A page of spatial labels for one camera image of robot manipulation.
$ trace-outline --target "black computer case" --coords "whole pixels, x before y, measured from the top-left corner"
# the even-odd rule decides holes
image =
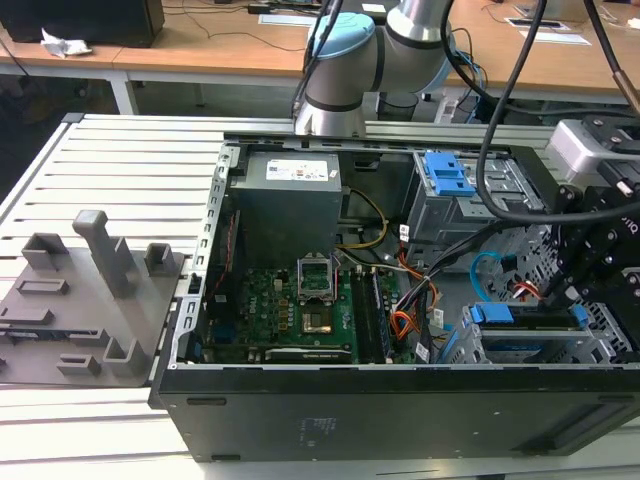
[[[194,259],[209,258],[205,252],[214,245],[220,211],[225,200],[233,200],[225,196],[225,162],[242,157],[238,152],[293,145],[290,137],[268,137],[262,145],[259,136],[239,137],[234,144],[238,140],[228,134],[233,141],[220,150],[200,243],[204,247]],[[301,151],[355,150],[344,140],[310,144],[301,140]],[[395,153],[412,148],[400,142],[385,147],[375,140],[364,145]],[[547,197],[545,190],[557,189],[533,150],[505,151],[527,172],[526,178],[536,178],[542,197]],[[237,165],[241,171],[243,160]],[[348,171],[342,164],[340,169]],[[357,184],[354,178],[349,182]],[[301,366],[194,360],[190,352],[200,348],[190,345],[200,345],[199,329],[207,326],[198,320],[206,318],[200,303],[206,285],[202,272],[194,271],[189,293],[169,324],[165,338],[173,340],[163,344],[150,396],[152,407],[168,410],[198,462],[563,456],[640,412],[640,376],[636,367],[623,362],[602,368],[579,365],[577,359],[562,365],[438,361],[404,368],[389,362]]]
[[[150,47],[164,24],[162,0],[2,0],[0,22],[14,42],[39,42],[41,29],[89,44]]]

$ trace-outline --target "blue cable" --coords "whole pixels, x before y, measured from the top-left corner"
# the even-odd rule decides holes
[[[478,66],[473,63],[473,61],[471,60],[471,57],[469,55],[467,55],[464,52],[461,52],[458,50],[458,55],[460,56],[460,58],[462,58],[465,63],[467,65],[469,65],[469,67],[474,71],[474,73],[476,75],[478,75],[479,77],[479,82],[478,85],[480,86],[480,88],[484,89],[484,78],[482,77],[482,73],[480,72],[480,69],[478,68]],[[471,112],[469,112],[469,116],[467,117],[467,119],[465,120],[464,123],[470,123],[471,120],[473,119],[473,117],[475,116],[476,110],[478,109],[478,104],[480,103],[480,97],[476,98],[476,105],[475,107],[473,107],[473,109],[471,110]]]
[[[482,288],[482,285],[480,285],[480,280],[478,280],[478,273],[476,271],[478,268],[478,263],[480,263],[480,260],[482,260],[482,258],[484,257],[491,257],[500,261],[502,260],[502,255],[500,255],[498,252],[480,252],[478,255],[476,255],[476,258],[473,259],[473,262],[471,262],[471,268],[469,269],[469,277],[471,278],[471,285],[473,286],[473,289],[476,291],[483,302],[490,302],[491,299]]]

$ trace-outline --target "desktop computer case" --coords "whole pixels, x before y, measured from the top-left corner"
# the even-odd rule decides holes
[[[0,22],[14,42],[39,42],[41,29],[67,40],[150,47],[164,24],[162,0],[2,0]]]

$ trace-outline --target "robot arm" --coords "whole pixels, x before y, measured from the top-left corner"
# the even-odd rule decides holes
[[[340,13],[304,92],[296,134],[365,136],[364,92],[417,92],[442,83],[449,71],[440,40],[445,4],[402,0],[384,27],[366,15]],[[320,20],[316,39],[327,20]]]

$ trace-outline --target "table leg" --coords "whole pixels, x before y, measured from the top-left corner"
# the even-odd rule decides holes
[[[451,123],[456,113],[456,108],[458,108],[459,100],[460,97],[457,93],[445,90],[438,104],[436,118],[433,123]]]
[[[204,89],[202,88],[201,83],[194,83],[193,95],[196,99],[196,107],[204,107],[206,105],[206,102],[204,100]]]
[[[126,80],[110,80],[110,82],[120,115],[138,115],[138,104],[131,82]]]

